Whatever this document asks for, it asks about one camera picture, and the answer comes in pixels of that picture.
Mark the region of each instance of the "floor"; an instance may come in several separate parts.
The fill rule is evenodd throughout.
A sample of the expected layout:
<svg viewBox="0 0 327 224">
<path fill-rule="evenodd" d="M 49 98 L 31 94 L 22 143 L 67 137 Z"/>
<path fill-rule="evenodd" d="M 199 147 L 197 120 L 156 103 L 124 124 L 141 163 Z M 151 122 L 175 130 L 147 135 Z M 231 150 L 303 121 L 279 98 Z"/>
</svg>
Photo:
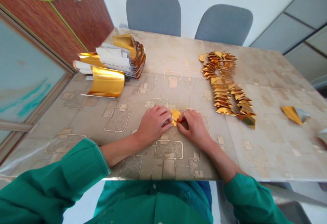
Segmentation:
<svg viewBox="0 0 327 224">
<path fill-rule="evenodd" d="M 98 198 L 103 189 L 104 181 L 98 182 L 90 188 L 76 204 L 64 213 L 63 224 L 81 224 L 92 219 Z M 209 181 L 213 197 L 212 213 L 214 224 L 220 224 L 219 203 L 215 181 Z M 324 192 L 316 182 L 291 182 L 294 192 L 327 204 L 327 192 Z M 312 224 L 323 224 L 327 219 L 325 208 L 310 204 L 301 204 Z"/>
</svg>

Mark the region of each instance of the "glass cabinet door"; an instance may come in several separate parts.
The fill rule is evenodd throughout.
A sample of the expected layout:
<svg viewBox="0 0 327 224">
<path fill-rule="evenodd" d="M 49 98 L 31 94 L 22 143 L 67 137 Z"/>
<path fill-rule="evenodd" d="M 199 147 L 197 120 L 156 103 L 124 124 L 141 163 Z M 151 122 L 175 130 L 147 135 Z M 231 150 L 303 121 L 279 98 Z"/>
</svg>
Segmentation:
<svg viewBox="0 0 327 224">
<path fill-rule="evenodd" d="M 23 123 L 66 74 L 0 18 L 0 121 Z M 0 131 L 0 144 L 10 131 Z"/>
</svg>

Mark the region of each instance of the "green shirt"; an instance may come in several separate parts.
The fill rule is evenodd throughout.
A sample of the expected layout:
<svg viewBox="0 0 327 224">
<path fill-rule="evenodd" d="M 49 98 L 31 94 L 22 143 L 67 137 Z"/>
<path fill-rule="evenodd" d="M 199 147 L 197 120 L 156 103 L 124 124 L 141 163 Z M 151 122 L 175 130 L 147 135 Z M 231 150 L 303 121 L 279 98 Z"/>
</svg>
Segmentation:
<svg viewBox="0 0 327 224">
<path fill-rule="evenodd" d="M 27 171 L 0 191 L 1 223 L 62 223 L 64 211 L 110 173 L 100 148 L 85 138 L 61 161 Z M 270 191 L 252 177 L 236 175 L 224 192 L 241 223 L 290 223 Z M 213 223 L 213 218 L 195 181 L 107 181 L 88 223 Z"/>
</svg>

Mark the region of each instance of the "hand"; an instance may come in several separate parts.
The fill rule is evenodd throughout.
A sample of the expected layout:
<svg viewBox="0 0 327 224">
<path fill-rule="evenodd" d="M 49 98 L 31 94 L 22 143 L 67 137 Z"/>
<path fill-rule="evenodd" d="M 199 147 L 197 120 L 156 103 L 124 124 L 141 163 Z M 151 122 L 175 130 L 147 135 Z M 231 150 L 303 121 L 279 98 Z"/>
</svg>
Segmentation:
<svg viewBox="0 0 327 224">
<path fill-rule="evenodd" d="M 140 127 L 134 135 L 145 148 L 169 130 L 173 126 L 172 121 L 171 111 L 166 107 L 156 105 L 145 112 Z"/>
<path fill-rule="evenodd" d="M 187 121 L 188 130 L 182 125 Z M 207 151 L 214 141 L 211 139 L 202 119 L 202 114 L 195 110 L 187 109 L 178 118 L 177 127 L 179 131 L 192 141 L 202 151 Z"/>
</svg>

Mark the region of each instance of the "gray chair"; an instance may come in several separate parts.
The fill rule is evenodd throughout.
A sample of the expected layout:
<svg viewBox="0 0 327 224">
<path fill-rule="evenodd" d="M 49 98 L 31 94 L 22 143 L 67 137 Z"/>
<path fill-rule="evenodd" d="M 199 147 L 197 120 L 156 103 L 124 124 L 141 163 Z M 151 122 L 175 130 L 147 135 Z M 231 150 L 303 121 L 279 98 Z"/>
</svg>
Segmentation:
<svg viewBox="0 0 327 224">
<path fill-rule="evenodd" d="M 252 22 L 251 11 L 227 4 L 216 4 L 202 16 L 195 39 L 242 46 Z"/>
<path fill-rule="evenodd" d="M 178 0 L 127 0 L 128 28 L 181 36 L 181 6 Z"/>
</svg>

